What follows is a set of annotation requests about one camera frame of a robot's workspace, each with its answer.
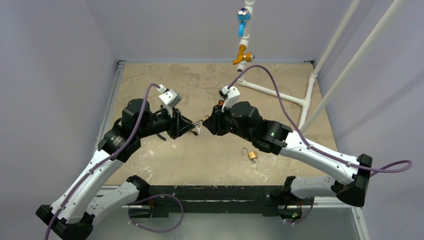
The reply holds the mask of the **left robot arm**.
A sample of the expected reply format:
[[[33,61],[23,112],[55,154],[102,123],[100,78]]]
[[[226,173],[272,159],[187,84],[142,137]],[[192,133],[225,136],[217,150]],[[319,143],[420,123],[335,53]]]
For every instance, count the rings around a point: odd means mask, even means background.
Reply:
[[[135,98],[122,110],[112,129],[105,133],[86,168],[71,187],[52,204],[41,205],[36,215],[63,240],[85,240],[95,225],[115,210],[132,203],[153,205],[150,185],[133,175],[114,191],[98,197],[98,191],[141,147],[142,138],[167,133],[176,139],[195,124],[177,108],[150,111],[148,101]]]

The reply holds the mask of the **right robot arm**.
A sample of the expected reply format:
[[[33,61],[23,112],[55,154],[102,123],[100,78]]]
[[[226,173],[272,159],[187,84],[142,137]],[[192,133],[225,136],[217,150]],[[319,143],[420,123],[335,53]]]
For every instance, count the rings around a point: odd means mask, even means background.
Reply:
[[[215,105],[203,126],[213,135],[231,133],[261,152],[281,155],[324,172],[324,177],[287,179],[280,196],[288,204],[309,197],[336,197],[341,202],[363,207],[370,180],[373,159],[366,155],[347,155],[311,140],[303,141],[298,132],[274,120],[264,119],[247,101],[223,110]]]

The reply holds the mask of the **black key bunch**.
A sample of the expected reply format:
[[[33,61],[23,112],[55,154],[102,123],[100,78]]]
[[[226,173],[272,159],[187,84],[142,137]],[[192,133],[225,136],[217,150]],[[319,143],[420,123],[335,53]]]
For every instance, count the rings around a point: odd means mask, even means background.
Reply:
[[[195,136],[200,135],[200,134],[203,132],[202,125],[201,125],[201,124],[196,125],[196,126],[195,126],[192,130],[191,130],[191,132],[192,132]]]

